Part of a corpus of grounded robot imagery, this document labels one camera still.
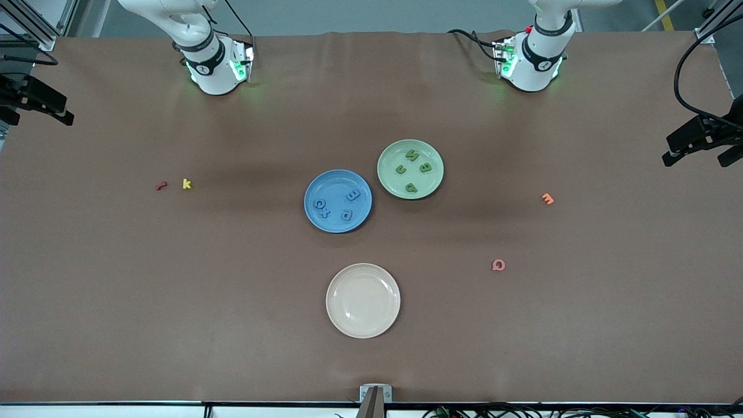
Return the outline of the aluminium frame post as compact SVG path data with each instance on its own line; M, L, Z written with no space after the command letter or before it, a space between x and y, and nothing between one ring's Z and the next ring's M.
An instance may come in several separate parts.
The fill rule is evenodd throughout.
M704 44L713 44L713 29L741 13L743 0L712 0L702 13L704 22L694 29L696 37Z
M35 10L27 0L0 0L0 14L7 16L11 24L0 23L11 32L33 39L43 51L52 51L59 32L47 19Z

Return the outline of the beige plate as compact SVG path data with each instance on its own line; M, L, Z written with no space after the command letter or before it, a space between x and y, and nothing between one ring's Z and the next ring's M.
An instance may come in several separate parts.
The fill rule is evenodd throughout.
M377 338L388 331L401 310L401 291L395 278L379 265L353 264L342 268L327 287L327 317L343 335Z

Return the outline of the blue plate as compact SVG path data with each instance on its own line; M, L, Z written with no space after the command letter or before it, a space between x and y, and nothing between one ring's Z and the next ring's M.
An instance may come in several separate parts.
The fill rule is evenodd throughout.
M361 197L355 201L347 201L345 194L352 189L358 189ZM318 217L318 210L313 208L315 199L324 199L326 207L331 211L327 219ZM310 223L319 230L327 233L347 233L360 228L368 219L373 207L373 194L368 182L351 170L329 170L318 175L308 185L303 206ZM350 222L341 219L342 211L352 211Z

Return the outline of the green plate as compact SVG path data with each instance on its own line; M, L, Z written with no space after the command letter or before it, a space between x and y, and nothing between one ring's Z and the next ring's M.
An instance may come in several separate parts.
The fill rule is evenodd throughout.
M408 150L416 150L420 156L416 161L408 161L405 154ZM422 174L420 164L430 163L432 171ZM403 175L396 174L395 167L404 165L407 171ZM444 163L436 148L429 143L417 139L403 139L395 141L380 153L377 160L376 173L382 187L390 194L400 199L423 199L438 190L444 178ZM405 185L414 183L417 193L406 193Z

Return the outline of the brown table mat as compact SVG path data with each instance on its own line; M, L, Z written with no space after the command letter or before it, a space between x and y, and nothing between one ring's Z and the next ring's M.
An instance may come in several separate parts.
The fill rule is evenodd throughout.
M167 39L58 40L34 74L74 124L24 114L0 153L0 401L742 397L743 160L662 161L693 41L576 34L522 93L452 34L266 37L211 97ZM443 159L423 199L378 180L403 139ZM373 207L327 233L303 199L339 169ZM353 264L401 291L377 338L327 317Z

